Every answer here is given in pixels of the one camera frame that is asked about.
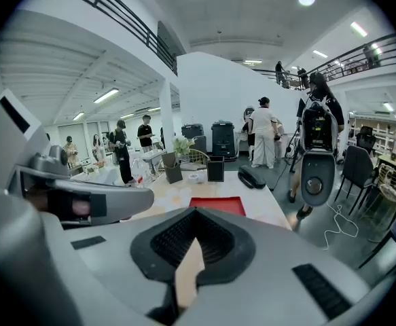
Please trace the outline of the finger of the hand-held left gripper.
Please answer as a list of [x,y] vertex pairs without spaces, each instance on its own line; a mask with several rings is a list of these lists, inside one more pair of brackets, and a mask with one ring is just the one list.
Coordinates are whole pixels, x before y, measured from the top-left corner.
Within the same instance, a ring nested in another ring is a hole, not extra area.
[[89,196],[90,225],[107,225],[148,210],[154,193],[146,187],[122,187],[70,179],[57,179],[52,188],[78,196]]

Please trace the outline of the red tray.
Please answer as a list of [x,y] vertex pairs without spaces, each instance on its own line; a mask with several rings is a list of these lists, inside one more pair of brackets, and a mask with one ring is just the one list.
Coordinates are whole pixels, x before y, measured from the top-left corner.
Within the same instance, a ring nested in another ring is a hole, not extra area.
[[231,213],[234,215],[246,216],[245,208],[239,196],[224,198],[198,198],[190,200],[189,207],[208,208]]

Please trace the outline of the black balcony railing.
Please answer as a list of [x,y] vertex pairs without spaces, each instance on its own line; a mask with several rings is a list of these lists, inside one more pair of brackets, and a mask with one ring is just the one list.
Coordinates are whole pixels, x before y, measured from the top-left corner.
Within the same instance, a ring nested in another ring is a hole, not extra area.
[[122,0],[81,0],[126,29],[151,50],[174,74],[177,74],[177,57],[167,44],[155,34]]
[[[318,72],[322,74],[326,81],[347,77],[377,69],[396,65],[396,33],[379,37],[373,41],[365,43],[351,49],[338,57],[324,62],[306,71],[308,82],[310,74]],[[275,70],[254,69],[256,73],[265,76],[276,82]],[[298,70],[285,72],[289,88],[294,90],[305,90],[298,76]]]

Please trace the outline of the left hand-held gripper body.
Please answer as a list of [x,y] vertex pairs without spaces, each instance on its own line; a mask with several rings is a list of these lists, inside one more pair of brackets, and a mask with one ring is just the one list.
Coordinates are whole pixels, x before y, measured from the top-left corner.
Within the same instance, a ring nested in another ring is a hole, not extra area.
[[[0,190],[21,197],[33,187],[53,189],[68,179],[65,150],[50,142],[41,122],[9,89],[0,93]],[[78,221],[87,217],[60,218]]]

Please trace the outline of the black office chair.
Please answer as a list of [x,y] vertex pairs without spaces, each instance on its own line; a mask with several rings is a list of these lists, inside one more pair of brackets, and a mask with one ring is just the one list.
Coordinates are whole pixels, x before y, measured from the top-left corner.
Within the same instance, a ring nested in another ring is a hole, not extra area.
[[356,146],[365,149],[373,157],[375,143],[376,137],[373,134],[373,128],[362,126],[356,135]]

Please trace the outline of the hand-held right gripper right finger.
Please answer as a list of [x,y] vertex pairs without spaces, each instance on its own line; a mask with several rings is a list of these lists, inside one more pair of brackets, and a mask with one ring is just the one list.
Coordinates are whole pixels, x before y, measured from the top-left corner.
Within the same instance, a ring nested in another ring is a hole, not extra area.
[[293,273],[304,264],[314,266],[351,305],[370,292],[355,271],[291,230],[213,214],[250,233],[255,257],[233,282],[199,288],[174,326],[321,326],[329,319]]

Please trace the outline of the black telephone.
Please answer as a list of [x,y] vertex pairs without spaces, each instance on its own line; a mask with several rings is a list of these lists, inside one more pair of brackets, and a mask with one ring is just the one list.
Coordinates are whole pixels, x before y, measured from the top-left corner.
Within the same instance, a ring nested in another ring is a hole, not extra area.
[[266,180],[247,165],[239,167],[238,179],[249,189],[263,189],[267,186]]

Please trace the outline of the white flower bunch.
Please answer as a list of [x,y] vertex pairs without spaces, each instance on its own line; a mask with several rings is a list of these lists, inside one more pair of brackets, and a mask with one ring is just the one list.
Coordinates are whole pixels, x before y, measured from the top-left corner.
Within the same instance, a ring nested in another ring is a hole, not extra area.
[[173,140],[173,151],[177,157],[185,156],[195,144],[195,138],[188,139],[184,136],[175,137]]

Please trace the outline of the gray device with lens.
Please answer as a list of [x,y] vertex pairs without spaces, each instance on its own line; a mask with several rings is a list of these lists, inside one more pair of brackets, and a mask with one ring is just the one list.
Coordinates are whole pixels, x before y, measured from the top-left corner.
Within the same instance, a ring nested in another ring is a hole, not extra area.
[[332,192],[336,171],[332,153],[307,151],[302,159],[300,191],[311,207],[325,204]]

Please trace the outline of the black floor copier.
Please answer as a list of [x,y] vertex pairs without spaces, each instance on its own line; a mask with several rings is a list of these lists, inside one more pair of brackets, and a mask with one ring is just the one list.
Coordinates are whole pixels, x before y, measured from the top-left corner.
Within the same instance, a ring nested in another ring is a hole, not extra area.
[[236,158],[234,146],[234,125],[231,122],[215,122],[212,130],[212,154],[226,160]]
[[202,124],[186,124],[181,127],[181,134],[185,138],[193,140],[192,149],[207,153],[206,136]]

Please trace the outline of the dark brown box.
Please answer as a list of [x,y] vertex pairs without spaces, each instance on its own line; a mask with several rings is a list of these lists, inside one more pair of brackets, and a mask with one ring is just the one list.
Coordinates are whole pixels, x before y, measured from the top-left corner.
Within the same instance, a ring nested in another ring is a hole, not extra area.
[[162,154],[162,162],[166,180],[169,184],[173,184],[183,180],[180,163],[177,161],[175,152]]

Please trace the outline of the clear bottle with red label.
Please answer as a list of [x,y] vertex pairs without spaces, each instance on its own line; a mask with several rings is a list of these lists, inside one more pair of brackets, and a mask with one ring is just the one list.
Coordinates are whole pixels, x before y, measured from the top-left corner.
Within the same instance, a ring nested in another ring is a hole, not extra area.
[[140,158],[134,159],[130,170],[134,181],[139,187],[147,187],[151,184],[151,171],[144,160]]

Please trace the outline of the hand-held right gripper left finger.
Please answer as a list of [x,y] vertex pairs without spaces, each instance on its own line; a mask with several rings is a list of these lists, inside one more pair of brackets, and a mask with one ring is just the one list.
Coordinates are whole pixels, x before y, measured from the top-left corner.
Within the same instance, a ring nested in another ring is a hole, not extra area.
[[46,246],[64,292],[49,303],[59,326],[157,326],[174,293],[150,280],[131,253],[135,237],[156,225],[189,214],[178,209],[124,223],[64,230],[58,218],[42,213]]

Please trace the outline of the white flower-shaped mat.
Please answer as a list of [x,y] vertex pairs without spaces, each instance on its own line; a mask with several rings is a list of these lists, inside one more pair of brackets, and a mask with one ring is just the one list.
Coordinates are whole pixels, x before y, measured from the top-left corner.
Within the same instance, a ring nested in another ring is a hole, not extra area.
[[184,188],[170,188],[166,191],[166,211],[175,209],[187,208],[190,205],[192,198],[192,189],[190,187]]

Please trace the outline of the black square box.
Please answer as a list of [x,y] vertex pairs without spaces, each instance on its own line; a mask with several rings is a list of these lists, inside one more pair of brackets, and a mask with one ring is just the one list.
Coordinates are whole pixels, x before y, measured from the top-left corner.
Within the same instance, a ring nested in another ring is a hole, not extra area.
[[209,182],[224,182],[224,157],[210,156],[206,164]]

